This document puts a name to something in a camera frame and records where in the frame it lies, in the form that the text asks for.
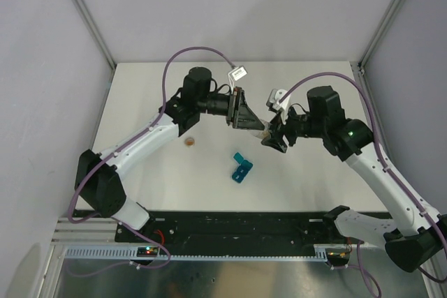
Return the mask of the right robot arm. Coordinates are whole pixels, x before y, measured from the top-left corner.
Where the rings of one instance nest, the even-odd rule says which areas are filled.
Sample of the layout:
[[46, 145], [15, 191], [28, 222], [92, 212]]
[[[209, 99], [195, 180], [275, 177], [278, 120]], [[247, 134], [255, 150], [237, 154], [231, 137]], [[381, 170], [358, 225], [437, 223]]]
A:
[[298, 114], [288, 100], [285, 90], [271, 91], [266, 105], [275, 116], [262, 145], [284, 153], [299, 137], [321, 139], [331, 155], [367, 183], [391, 215], [379, 219], [339, 205], [323, 217], [328, 241], [362, 240], [383, 249], [406, 272], [417, 270], [444, 247], [446, 216], [424, 201], [395, 168], [367, 124], [345, 116], [332, 87], [310, 89], [309, 111], [304, 114]]

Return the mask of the teal weekly pill organizer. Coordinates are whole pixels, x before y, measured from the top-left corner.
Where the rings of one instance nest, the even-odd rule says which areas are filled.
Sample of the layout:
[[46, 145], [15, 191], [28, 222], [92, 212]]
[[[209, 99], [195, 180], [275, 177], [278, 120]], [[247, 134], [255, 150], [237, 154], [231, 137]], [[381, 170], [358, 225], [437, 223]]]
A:
[[241, 184], [253, 167], [253, 163], [246, 160], [240, 152], [236, 152], [233, 159], [237, 163], [237, 167], [231, 175], [231, 179]]

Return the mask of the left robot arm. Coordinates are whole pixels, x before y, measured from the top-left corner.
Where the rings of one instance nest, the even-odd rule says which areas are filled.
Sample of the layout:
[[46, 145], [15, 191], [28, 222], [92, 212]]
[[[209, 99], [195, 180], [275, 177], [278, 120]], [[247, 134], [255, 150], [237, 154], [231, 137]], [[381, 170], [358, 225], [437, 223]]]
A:
[[219, 92], [212, 73], [204, 67], [191, 68], [175, 95], [164, 100], [159, 111], [141, 130], [101, 153], [91, 149], [80, 155], [75, 193], [99, 216], [128, 225], [139, 241], [154, 236], [149, 212], [126, 195], [123, 180], [140, 161], [158, 148], [185, 134], [202, 114], [223, 116], [234, 129], [263, 131], [264, 123], [249, 108], [244, 90], [236, 81], [247, 74], [238, 66], [228, 73], [230, 91]]

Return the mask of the gold bottle cap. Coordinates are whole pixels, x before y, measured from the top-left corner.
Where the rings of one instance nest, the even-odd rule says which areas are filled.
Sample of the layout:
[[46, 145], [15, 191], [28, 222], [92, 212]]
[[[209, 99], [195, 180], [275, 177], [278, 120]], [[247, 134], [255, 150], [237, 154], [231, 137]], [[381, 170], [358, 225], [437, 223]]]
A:
[[187, 137], [185, 140], [184, 140], [184, 143], [185, 143], [185, 145], [187, 146], [187, 147], [192, 147], [194, 144], [195, 144], [195, 139], [193, 138], [193, 137]]

